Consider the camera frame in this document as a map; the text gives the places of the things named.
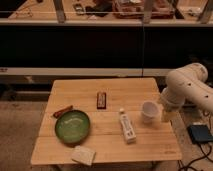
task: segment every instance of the wooden table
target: wooden table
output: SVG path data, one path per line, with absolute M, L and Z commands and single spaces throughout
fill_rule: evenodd
M 98 91 L 107 93 L 107 109 L 96 109 Z M 32 154 L 33 165 L 75 164 L 73 148 L 55 136 L 53 112 L 73 105 L 88 114 L 91 132 L 83 146 L 96 151 L 94 163 L 179 160 L 181 152 L 170 123 L 160 117 L 143 124 L 140 108 L 144 100 L 159 98 L 153 78 L 57 80 L 45 110 L 40 132 Z M 119 109 L 129 114 L 137 135 L 136 143 L 127 145 L 119 123 Z

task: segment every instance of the table leg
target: table leg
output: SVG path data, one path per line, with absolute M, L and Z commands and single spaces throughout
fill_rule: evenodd
M 51 165 L 54 171 L 62 171 L 58 165 Z
M 151 167 L 151 170 L 155 170 L 157 169 L 158 165 L 161 163 L 161 161 L 152 161 L 152 167 Z

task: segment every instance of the cable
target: cable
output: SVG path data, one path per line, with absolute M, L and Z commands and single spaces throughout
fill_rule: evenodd
M 203 156 L 201 156 L 201 157 L 199 157 L 199 158 L 197 158 L 197 159 L 194 159 L 194 160 L 192 160 L 192 161 L 190 161 L 186 166 L 182 166 L 181 168 L 179 168 L 178 169 L 178 171 L 188 171 L 188 169 L 191 169 L 191 170 L 194 170 L 194 171 L 198 171 L 196 168 L 194 168 L 194 167 L 192 167 L 191 165 L 194 163 L 194 162 L 196 162 L 196 161 L 199 161 L 199 160 L 202 160 L 202 159 L 205 159 L 205 158 L 209 158 L 208 156 L 211 154 L 211 152 L 212 152 L 212 147 L 209 145 L 209 152 L 206 154 L 206 153 L 204 153 L 204 151 L 203 151 L 203 149 L 201 150 L 202 151 L 202 153 L 204 154 Z
M 212 114 L 210 112 L 205 111 L 205 110 L 202 111 L 202 114 L 205 117 L 209 117 L 209 130 L 211 132 L 211 130 L 212 130 L 212 122 L 211 122 Z
M 210 162 L 213 163 L 213 159 L 209 158 L 209 155 L 207 155 L 207 154 L 203 151 L 202 146 L 200 145 L 199 147 L 200 147 L 201 152 L 202 152 L 204 155 L 206 155 L 206 158 L 207 158 Z

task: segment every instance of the white container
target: white container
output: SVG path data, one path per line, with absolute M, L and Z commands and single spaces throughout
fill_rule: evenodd
M 136 141 L 135 131 L 132 127 L 129 116 L 125 113 L 124 109 L 121 108 L 119 111 L 120 114 L 120 123 L 123 129 L 124 139 L 127 144 L 133 143 Z
M 155 101 L 144 101 L 141 108 L 142 121 L 151 123 L 160 114 L 160 109 Z

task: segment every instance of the white bottle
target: white bottle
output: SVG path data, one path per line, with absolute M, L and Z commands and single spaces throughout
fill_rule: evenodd
M 124 112 L 124 109 L 121 108 L 119 111 L 120 114 L 120 123 L 123 129 L 124 139 L 129 144 L 136 141 L 135 131 L 132 127 L 131 121 L 128 115 Z

